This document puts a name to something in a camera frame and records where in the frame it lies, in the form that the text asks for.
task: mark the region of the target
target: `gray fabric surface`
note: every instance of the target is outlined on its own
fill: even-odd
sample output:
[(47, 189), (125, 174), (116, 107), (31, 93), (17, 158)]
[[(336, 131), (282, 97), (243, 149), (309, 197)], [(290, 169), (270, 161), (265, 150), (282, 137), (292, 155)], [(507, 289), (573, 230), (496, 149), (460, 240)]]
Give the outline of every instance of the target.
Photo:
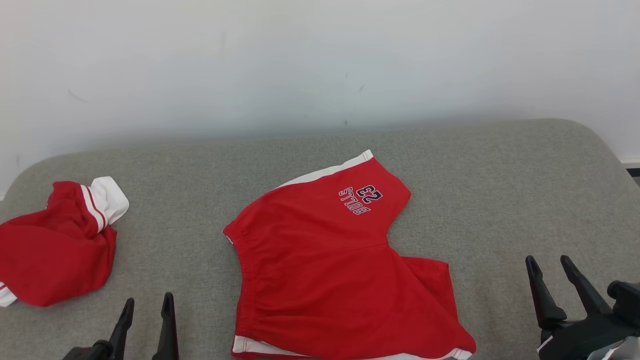
[(584, 310), (561, 254), (603, 295), (615, 279), (640, 281), (640, 188), (601, 139), (566, 120), (86, 152), (27, 169), (0, 202), (0, 221), (44, 208), (53, 181), (112, 176), (131, 208), (114, 226), (111, 277), (50, 308), (0, 309), (0, 357), (61, 359), (108, 338), (134, 297), (125, 355), (150, 359), (172, 291), (181, 358), (230, 358), (241, 274), (223, 227), (270, 189), (366, 149), (413, 193), (391, 246), (451, 265), (476, 359), (537, 358), (526, 255), (574, 318)]

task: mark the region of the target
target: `clothing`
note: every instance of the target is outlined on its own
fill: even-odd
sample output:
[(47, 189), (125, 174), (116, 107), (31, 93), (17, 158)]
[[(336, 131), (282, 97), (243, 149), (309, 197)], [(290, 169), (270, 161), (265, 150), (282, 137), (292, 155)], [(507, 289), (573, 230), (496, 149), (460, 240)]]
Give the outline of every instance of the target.
[(247, 206), (224, 233), (243, 275), (232, 355), (467, 359), (446, 263), (404, 258), (387, 231), (411, 193), (366, 151)]
[(53, 184), (47, 208), (0, 225), (0, 306), (50, 306), (100, 288), (129, 201), (110, 177)]

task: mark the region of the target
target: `black plastic claw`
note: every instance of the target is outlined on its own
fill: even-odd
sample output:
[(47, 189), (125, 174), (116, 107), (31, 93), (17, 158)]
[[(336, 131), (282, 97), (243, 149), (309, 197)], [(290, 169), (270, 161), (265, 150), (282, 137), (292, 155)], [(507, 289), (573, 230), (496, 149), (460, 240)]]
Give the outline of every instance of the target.
[(109, 360), (123, 360), (124, 347), (127, 343), (127, 331), (133, 322), (133, 298), (127, 299), (122, 309), (122, 314), (113, 328), (109, 342), (113, 345), (113, 352), (109, 356)]
[(152, 360), (179, 360), (178, 355), (178, 335), (175, 326), (175, 307), (173, 305), (173, 294), (164, 294), (162, 305), (162, 330), (160, 331), (160, 341), (158, 351)]
[(559, 323), (566, 319), (566, 313), (556, 305), (554, 298), (549, 293), (547, 285), (542, 280), (542, 271), (533, 256), (527, 256), (527, 272), (529, 273), (529, 285), (533, 306), (536, 309), (538, 326), (543, 330), (553, 330)]
[(640, 283), (614, 281), (607, 288), (607, 294), (616, 299), (613, 312), (640, 331)]
[(612, 313), (607, 302), (600, 296), (599, 292), (596, 291), (580, 270), (575, 267), (573, 261), (571, 261), (567, 255), (560, 257), (560, 263), (562, 263), (567, 278), (575, 286), (580, 296), (580, 301), (582, 301), (582, 306), (584, 306), (584, 310), (587, 312), (587, 316)]

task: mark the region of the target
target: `white stripe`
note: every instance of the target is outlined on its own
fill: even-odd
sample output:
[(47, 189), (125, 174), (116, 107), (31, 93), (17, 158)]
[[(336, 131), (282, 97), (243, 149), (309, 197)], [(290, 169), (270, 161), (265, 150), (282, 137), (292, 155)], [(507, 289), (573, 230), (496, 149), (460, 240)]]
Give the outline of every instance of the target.
[(546, 345), (549, 341), (551, 341), (551, 339), (553, 339), (553, 338), (554, 338), (553, 336), (549, 336), (549, 338), (548, 338), (548, 339), (546, 339), (544, 343), (542, 343), (542, 344), (540, 344), (540, 346), (538, 346), (538, 348), (536, 349), (536, 351), (537, 351), (537, 352), (540, 352), (540, 350), (541, 350), (543, 347), (545, 347), (545, 345)]
[(95, 218), (95, 221), (98, 223), (98, 233), (99, 233), (102, 231), (102, 229), (104, 229), (104, 221), (102, 221), (102, 216), (100, 216), (100, 213), (98, 213), (98, 211), (95, 208), (93, 208), (91, 197), (89, 196), (89, 189), (82, 184), (80, 184), (80, 187), (82, 188), (84, 205), (86, 206), (86, 209), (89, 211), (89, 214), (91, 214)]
[(350, 167), (354, 167), (358, 164), (362, 164), (365, 161), (369, 161), (373, 159), (373, 154), (371, 153), (371, 150), (367, 150), (363, 153), (361, 153), (359, 156), (351, 159), (351, 160), (347, 160), (344, 164), (342, 165), (335, 165), (333, 167), (328, 167), (328, 168), (324, 168), (322, 170), (318, 170), (318, 171), (314, 171), (310, 174), (307, 175), (302, 175), (300, 177), (297, 177), (291, 181), (288, 181), (280, 186), (278, 186), (279, 188), (286, 186), (286, 185), (291, 185), (291, 184), (300, 184), (300, 183), (309, 183), (311, 181), (315, 181), (318, 180), (319, 178), (323, 177), (323, 176), (327, 176), (327, 175), (331, 175), (331, 174), (335, 174), (338, 171), (344, 170), (346, 168), (350, 168)]
[[(241, 354), (243, 352), (253, 352), (257, 354), (269, 354), (269, 355), (290, 355), (290, 356), (307, 356), (296, 354), (295, 352), (282, 350), (281, 348), (276, 348), (273, 345), (269, 345), (263, 341), (255, 341), (250, 338), (245, 338), (244, 336), (235, 336), (234, 337), (234, 347), (233, 353)], [(366, 360), (446, 360), (446, 359), (455, 359), (455, 360), (467, 360), (471, 357), (471, 353), (459, 348), (455, 348), (451, 350), (447, 355), (438, 358), (426, 358), (419, 357), (411, 354), (396, 354), (389, 355), (383, 357), (376, 357), (374, 359), (366, 359)]]
[(4, 284), (0, 282), (0, 306), (7, 307), (13, 304), (13, 302), (16, 301), (17, 298), (11, 292), (11, 290), (9, 290), (9, 288), (7, 288), (6, 286), (4, 286), (3, 288), (3, 286)]
[(236, 354), (240, 354), (242, 352), (255, 352), (258, 354), (306, 356), (306, 355), (296, 354), (295, 352), (282, 350), (281, 348), (276, 348), (275, 346), (269, 345), (265, 342), (255, 341), (250, 338), (245, 338), (244, 336), (234, 337), (234, 347), (232, 351)]

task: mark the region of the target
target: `white wall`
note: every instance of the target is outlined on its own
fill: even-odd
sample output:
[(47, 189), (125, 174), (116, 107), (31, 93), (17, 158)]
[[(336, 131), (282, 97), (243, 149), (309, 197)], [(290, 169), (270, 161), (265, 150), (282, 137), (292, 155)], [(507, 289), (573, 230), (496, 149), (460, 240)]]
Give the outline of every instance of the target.
[(636, 0), (0, 0), (0, 194), (154, 138), (562, 117), (640, 158)]

